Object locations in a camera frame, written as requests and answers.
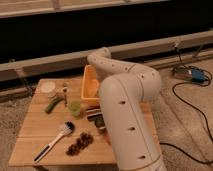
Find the food item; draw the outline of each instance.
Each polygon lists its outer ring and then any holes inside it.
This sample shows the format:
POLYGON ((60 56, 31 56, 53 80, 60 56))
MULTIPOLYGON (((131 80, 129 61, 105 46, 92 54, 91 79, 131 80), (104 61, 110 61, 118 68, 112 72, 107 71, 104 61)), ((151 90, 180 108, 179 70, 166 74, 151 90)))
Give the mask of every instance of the food item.
POLYGON ((72 144, 68 150, 66 151, 67 155, 74 156, 79 154, 79 152, 86 147, 88 147, 89 144, 92 144, 94 141, 93 136, 89 133, 81 133, 80 138, 76 139, 76 143, 72 144))

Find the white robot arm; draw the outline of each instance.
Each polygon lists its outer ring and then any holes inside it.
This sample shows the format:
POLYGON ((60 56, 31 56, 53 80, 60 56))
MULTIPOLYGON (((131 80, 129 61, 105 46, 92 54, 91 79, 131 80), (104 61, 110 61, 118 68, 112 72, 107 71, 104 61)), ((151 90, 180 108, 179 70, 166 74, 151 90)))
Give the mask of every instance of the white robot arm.
POLYGON ((145 65, 113 60, 101 48, 87 60, 96 68, 100 106, 120 170, 164 171, 144 120, 139 102, 153 99, 160 91, 159 73, 145 65))

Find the orange bowl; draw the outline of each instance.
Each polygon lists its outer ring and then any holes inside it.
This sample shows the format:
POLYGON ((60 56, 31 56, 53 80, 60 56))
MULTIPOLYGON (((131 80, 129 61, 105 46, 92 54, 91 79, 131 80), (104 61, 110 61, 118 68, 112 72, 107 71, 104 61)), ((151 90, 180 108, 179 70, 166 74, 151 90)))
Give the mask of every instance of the orange bowl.
POLYGON ((96 78, 97 74, 95 68, 92 65, 86 65, 84 67, 81 99, 89 106, 99 106, 99 82, 96 78))

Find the brush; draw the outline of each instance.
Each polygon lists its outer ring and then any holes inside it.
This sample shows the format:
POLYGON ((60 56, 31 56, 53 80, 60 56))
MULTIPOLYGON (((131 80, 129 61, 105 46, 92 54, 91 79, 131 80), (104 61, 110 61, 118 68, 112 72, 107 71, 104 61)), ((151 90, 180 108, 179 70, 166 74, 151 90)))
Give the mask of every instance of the brush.
POLYGON ((34 162, 39 162, 62 137, 72 133, 74 131, 74 128, 75 127, 72 122, 66 122, 61 125, 59 127, 60 132, 57 137, 42 149, 42 151, 34 159, 34 162))

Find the black cable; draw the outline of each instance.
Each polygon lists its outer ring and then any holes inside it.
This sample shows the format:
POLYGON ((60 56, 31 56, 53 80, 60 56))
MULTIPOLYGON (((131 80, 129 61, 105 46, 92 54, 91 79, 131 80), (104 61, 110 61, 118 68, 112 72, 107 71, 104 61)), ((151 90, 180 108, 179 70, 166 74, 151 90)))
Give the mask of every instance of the black cable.
POLYGON ((173 147, 173 148, 179 150, 180 152, 182 152, 183 154, 185 154, 186 156, 188 156, 190 159, 192 159, 192 160, 194 160, 194 161, 196 161, 196 162, 198 162, 198 163, 200 163, 200 164, 207 164, 207 165, 213 164, 213 161, 201 161, 201 160, 198 160, 198 159, 192 157, 192 156, 191 156, 190 154, 188 154, 187 152, 185 152, 185 151, 184 151, 183 149, 181 149, 180 147, 177 147, 177 146, 175 146, 175 145, 173 145, 173 144, 160 142, 160 145, 166 145, 166 146, 173 147))
MULTIPOLYGON (((186 66, 186 65, 183 63, 183 61, 182 61, 182 58, 181 58, 179 49, 176 48, 176 51, 177 51, 177 53, 178 53, 178 56, 179 56, 181 65, 182 65, 184 68, 201 70, 202 72, 204 72, 205 81, 204 81, 204 83, 189 82, 189 81, 188 81, 188 82, 177 83, 177 84, 175 84, 175 85, 172 87, 172 92, 173 92, 174 95, 175 95, 178 99, 180 99, 182 102, 184 102, 185 104, 191 106, 192 108, 194 108, 195 110, 199 111, 199 112, 202 114, 202 116, 203 116, 204 119, 205 119, 205 123, 206 123, 206 127, 207 127, 207 132, 208 132, 208 134, 209 134, 209 137, 210 137, 211 141, 213 142, 213 136, 212 136, 212 134, 211 134, 211 131, 210 131, 210 128, 209 128, 208 119, 207 119, 205 113, 204 113, 202 110, 200 110, 198 107, 192 105, 191 103, 189 103, 189 102, 187 102, 186 100, 184 100, 183 98, 181 98, 181 97, 176 93, 176 91, 175 91, 175 88, 176 88, 176 87, 178 87, 179 85, 183 85, 183 84, 193 84, 193 85, 198 85, 198 86, 200 86, 200 87, 207 87, 207 86, 209 86, 209 85, 211 84, 211 81, 212 81, 212 74, 211 74, 209 71, 207 71, 207 70, 200 69, 200 68, 195 67, 195 66, 186 66)), ((173 144, 165 143, 165 142, 160 142, 160 145, 166 145, 166 146, 173 147, 173 148, 179 150, 180 152, 182 152, 183 154, 185 154, 186 156, 188 156, 190 159, 192 159, 192 160, 194 160, 194 161, 196 161, 196 162, 198 162, 198 163, 200 163, 200 164, 207 164, 207 165, 213 164, 213 161, 201 161, 201 160, 198 160, 198 159, 194 158, 193 156, 191 156, 190 154, 188 154, 187 152, 185 152, 185 151, 184 151, 183 149, 181 149, 180 147, 177 147, 177 146, 175 146, 175 145, 173 145, 173 144)))

